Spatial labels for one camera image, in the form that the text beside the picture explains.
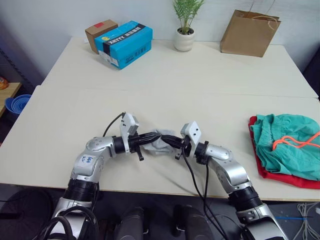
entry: green cloth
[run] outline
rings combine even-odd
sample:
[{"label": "green cloth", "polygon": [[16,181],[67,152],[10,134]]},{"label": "green cloth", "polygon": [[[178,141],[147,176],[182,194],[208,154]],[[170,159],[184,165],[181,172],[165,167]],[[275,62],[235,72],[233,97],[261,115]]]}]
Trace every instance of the green cloth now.
[{"label": "green cloth", "polygon": [[[317,122],[301,115],[273,114],[257,115],[257,121],[251,126],[254,135],[256,154],[261,165],[271,173],[294,175],[304,179],[320,181],[320,148],[306,145],[301,148],[279,143],[272,150],[273,143],[283,136],[305,142],[319,132]],[[297,145],[290,139],[289,143]],[[311,143],[320,145],[320,137]]]}]

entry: red cloth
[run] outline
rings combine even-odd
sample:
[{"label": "red cloth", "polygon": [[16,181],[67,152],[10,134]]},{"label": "red cloth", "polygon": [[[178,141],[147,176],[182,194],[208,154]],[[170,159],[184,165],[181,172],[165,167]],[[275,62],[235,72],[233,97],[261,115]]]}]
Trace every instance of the red cloth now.
[{"label": "red cloth", "polygon": [[249,126],[249,130],[250,130],[250,136],[251,136],[253,151],[254,151],[254,155],[255,155],[256,165],[258,168],[258,173],[265,179],[277,180],[280,182],[284,182],[287,184],[297,186],[299,188],[320,189],[320,181],[308,180],[308,179],[304,179],[302,177],[287,175],[287,174],[283,174],[283,173],[271,173],[271,172],[268,172],[261,165],[261,160],[259,159],[259,157],[256,154],[256,146],[255,146],[255,142],[254,142],[254,132],[251,131],[251,129],[250,129],[250,126],[255,124],[256,121],[257,121],[257,116],[250,117],[250,121],[249,121],[248,126]]}]

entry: red label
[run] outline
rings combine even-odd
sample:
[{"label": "red label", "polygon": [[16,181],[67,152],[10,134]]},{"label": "red label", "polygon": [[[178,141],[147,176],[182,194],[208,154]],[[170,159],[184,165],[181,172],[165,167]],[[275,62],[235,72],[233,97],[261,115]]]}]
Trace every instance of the red label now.
[{"label": "red label", "polygon": [[93,26],[95,26],[96,28],[100,28],[101,26],[105,25],[103,22],[99,22]]}]

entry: orange string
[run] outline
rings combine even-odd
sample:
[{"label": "orange string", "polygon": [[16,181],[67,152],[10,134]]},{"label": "orange string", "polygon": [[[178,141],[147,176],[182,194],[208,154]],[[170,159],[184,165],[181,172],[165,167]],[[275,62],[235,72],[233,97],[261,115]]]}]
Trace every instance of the orange string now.
[{"label": "orange string", "polygon": [[[315,143],[311,143],[312,140],[314,140],[316,137],[318,137],[320,135],[320,131],[318,131],[315,135],[313,135],[312,137],[310,137],[307,141],[297,141],[295,140],[292,136],[283,136],[281,139],[278,139],[276,141],[274,141],[273,145],[272,145],[272,150],[274,151],[277,147],[278,144],[288,144],[290,146],[293,146],[295,148],[302,148],[306,145],[310,145],[310,146],[314,146],[317,148],[320,148],[320,145],[315,144]],[[295,142],[296,144],[300,144],[300,145],[293,145],[292,143],[286,141],[285,139],[290,139],[293,142]]]}]

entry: white sticker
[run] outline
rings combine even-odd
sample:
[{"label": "white sticker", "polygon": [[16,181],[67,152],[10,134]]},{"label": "white sticker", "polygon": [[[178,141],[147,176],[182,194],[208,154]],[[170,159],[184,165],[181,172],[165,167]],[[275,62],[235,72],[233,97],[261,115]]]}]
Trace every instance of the white sticker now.
[{"label": "white sticker", "polygon": [[117,60],[117,59],[111,57],[111,62],[112,62],[114,65],[116,65],[116,66],[119,67],[118,60]]},{"label": "white sticker", "polygon": [[102,57],[103,60],[105,60],[108,63],[111,63],[111,59],[110,59],[110,56],[108,54],[106,54],[105,52],[99,50],[99,55]]},{"label": "white sticker", "polygon": [[83,162],[84,164],[91,164],[94,158],[95,156],[83,154],[81,157],[81,162]]}]

